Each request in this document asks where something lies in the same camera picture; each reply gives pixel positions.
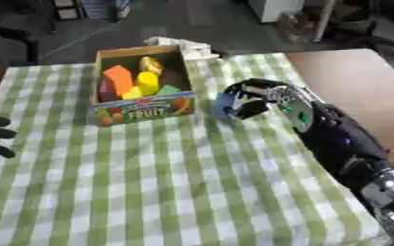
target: wooden toy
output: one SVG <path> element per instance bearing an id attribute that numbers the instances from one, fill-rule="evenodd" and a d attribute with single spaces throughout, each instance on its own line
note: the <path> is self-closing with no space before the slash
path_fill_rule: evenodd
<path id="1" fill-rule="evenodd" d="M 159 77 L 153 72 L 139 73 L 136 83 L 143 96 L 151 96 L 159 91 Z"/>
<path id="2" fill-rule="evenodd" d="M 140 97 L 142 97 L 140 87 L 133 86 L 129 92 L 122 95 L 122 100 L 133 100 L 133 99 L 140 98 Z"/>
<path id="3" fill-rule="evenodd" d="M 149 71 L 155 73 L 157 76 L 160 76 L 164 67 L 155 59 L 150 57 L 143 57 L 140 60 L 140 70 Z"/>
<path id="4" fill-rule="evenodd" d="M 114 91 L 114 87 L 106 80 L 102 81 L 100 88 L 98 89 L 98 95 L 101 102 L 111 102 L 119 99 Z"/>
<path id="5" fill-rule="evenodd" d="M 114 87 L 117 96 L 129 92 L 133 87 L 132 73 L 121 65 L 116 65 L 104 71 L 103 74 L 106 80 Z"/>
<path id="6" fill-rule="evenodd" d="M 162 89 L 159 91 L 159 93 L 157 93 L 157 95 L 171 95 L 179 92 L 181 92 L 180 89 L 174 86 L 166 85 L 162 87 Z"/>

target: green and white tablecloth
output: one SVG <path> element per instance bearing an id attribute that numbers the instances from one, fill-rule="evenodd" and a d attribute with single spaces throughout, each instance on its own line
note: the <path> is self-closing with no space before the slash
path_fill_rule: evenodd
<path id="1" fill-rule="evenodd" d="M 381 245 L 363 206 L 271 111 L 226 126 L 210 99 L 249 77 L 301 83 L 282 54 L 187 64 L 193 115 L 99 128 L 91 64 L 10 68 L 0 245 Z"/>

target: cardboard box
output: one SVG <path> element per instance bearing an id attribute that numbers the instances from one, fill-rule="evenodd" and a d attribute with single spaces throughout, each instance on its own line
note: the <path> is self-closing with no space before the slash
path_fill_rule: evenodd
<path id="1" fill-rule="evenodd" d="M 170 85 L 179 88 L 181 92 L 135 100 L 100 102 L 98 88 L 103 81 L 103 71 L 122 65 L 133 73 L 135 80 L 140 72 L 140 60 L 145 56 L 155 58 L 164 66 L 160 76 L 160 88 Z M 195 93 L 192 91 L 185 62 L 177 46 L 146 46 L 99 51 L 95 64 L 95 78 L 91 103 L 92 111 L 100 126 L 134 123 L 194 112 Z"/>

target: gray carpet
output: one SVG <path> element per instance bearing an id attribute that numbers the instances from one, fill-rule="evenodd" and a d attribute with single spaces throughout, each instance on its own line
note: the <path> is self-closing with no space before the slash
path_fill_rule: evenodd
<path id="1" fill-rule="evenodd" d="M 54 34 L 47 34 L 46 23 L 34 14 L 5 13 L 1 24 L 33 33 L 40 40 L 41 64 L 94 62 L 98 50 L 139 46 L 152 36 L 206 42 L 236 54 L 335 48 L 333 43 L 289 43 L 274 24 L 259 24 L 249 6 L 234 0 L 132 0 L 131 14 L 117 23 L 104 19 L 60 21 Z M 377 34 L 394 39 L 394 24 L 383 18 Z M 13 42 L 2 50 L 12 60 L 24 54 L 23 47 Z M 394 58 L 386 58 L 394 66 Z"/>

